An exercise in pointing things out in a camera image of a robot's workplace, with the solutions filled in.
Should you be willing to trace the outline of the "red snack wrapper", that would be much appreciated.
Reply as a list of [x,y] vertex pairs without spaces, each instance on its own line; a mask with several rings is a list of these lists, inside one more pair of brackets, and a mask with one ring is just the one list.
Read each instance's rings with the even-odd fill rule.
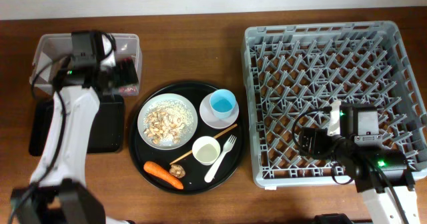
[[137,95],[139,93],[138,85],[127,85],[119,88],[121,95]]

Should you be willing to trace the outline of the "small pink saucer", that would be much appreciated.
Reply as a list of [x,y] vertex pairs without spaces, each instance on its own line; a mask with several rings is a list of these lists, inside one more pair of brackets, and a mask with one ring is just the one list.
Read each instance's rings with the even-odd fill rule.
[[209,127],[214,129],[225,129],[233,125],[237,121],[239,116],[239,112],[240,112],[239,105],[236,103],[229,117],[225,119],[219,119],[214,115],[211,109],[211,106],[209,103],[210,97],[211,97],[211,93],[203,98],[199,106],[199,114],[203,122]]

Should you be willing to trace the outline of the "blue plastic cup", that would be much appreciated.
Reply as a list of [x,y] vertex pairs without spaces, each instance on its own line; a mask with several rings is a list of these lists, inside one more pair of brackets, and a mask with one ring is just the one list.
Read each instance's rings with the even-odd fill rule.
[[236,103],[235,95],[227,89],[218,89],[209,98],[210,107],[218,119],[228,118],[232,114]]

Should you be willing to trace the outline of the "white paper cup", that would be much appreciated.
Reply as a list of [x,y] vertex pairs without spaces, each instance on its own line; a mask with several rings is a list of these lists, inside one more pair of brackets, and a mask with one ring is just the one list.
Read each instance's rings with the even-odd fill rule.
[[202,165],[212,165],[220,153],[219,142],[210,136],[199,137],[192,145],[192,155]]

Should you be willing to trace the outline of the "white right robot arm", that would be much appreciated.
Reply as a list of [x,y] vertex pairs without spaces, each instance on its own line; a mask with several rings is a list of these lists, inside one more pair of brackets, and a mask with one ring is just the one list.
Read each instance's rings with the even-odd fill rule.
[[387,149],[377,108],[335,101],[315,113],[330,116],[325,129],[291,129],[301,156],[342,167],[364,200],[373,223],[419,223],[415,180],[403,152]]

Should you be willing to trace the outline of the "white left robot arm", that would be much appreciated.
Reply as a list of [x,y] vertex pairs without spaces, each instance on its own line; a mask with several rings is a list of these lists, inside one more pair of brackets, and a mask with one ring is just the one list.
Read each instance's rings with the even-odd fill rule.
[[116,59],[113,34],[78,31],[67,38],[70,50],[34,58],[31,87],[46,82],[53,116],[29,186],[12,191],[10,223],[116,223],[87,190],[85,158],[100,97],[139,78],[131,57]]

